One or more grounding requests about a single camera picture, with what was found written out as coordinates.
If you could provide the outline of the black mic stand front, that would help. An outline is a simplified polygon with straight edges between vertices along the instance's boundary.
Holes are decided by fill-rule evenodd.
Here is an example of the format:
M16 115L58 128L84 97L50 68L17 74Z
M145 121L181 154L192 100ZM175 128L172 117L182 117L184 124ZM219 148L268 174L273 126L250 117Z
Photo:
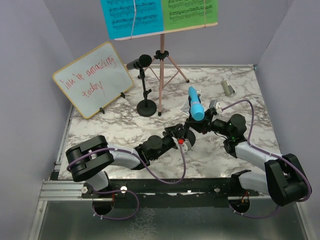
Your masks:
M190 130L190 126L188 124L188 122L192 120L192 116L191 114L189 113L189 116L187 117L186 121L184 122L184 127L185 127L185 130L186 130L186 138L190 141L192 147L193 145L195 144L195 141L196 141L196 137L195 137L195 134Z

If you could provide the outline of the blue toy microphone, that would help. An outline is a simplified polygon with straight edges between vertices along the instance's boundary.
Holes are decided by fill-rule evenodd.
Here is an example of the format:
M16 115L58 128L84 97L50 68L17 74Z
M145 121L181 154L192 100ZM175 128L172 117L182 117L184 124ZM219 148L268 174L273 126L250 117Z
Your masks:
M198 122L202 121L205 118L205 110L201 104L196 89L192 86L188 88L188 98L190 106L189 111L192 118Z

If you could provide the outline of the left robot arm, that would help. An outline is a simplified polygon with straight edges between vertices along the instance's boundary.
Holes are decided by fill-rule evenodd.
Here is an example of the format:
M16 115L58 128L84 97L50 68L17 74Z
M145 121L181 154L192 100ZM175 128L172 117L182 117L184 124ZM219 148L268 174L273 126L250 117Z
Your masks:
M187 140L188 131L182 124L167 127L163 137L152 135L134 148L118 147L108 143L103 135L98 135L66 151L66 170L71 173L74 182L86 182L101 198L106 197L111 190L109 177L104 172L107 166L124 167L134 171L146 169L158 181L174 185L181 182L186 175L183 144ZM151 161L157 160L170 149L180 150L183 162L182 177L175 182L160 179L149 168Z

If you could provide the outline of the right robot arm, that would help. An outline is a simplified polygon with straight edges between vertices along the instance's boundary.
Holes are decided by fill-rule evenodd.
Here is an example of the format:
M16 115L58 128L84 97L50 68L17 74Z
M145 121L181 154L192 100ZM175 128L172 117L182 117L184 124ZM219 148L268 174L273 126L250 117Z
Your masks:
M224 136L223 147L227 154L249 162L264 172L241 173L229 184L234 195L240 196L247 189L254 190L269 195L281 207L306 200L311 195L311 186L295 155L276 156L250 144L244 136L247 126L241 114L232 115L228 121L214 119L214 115L215 111L208 109L204 113L190 115L185 124L201 134L214 132Z

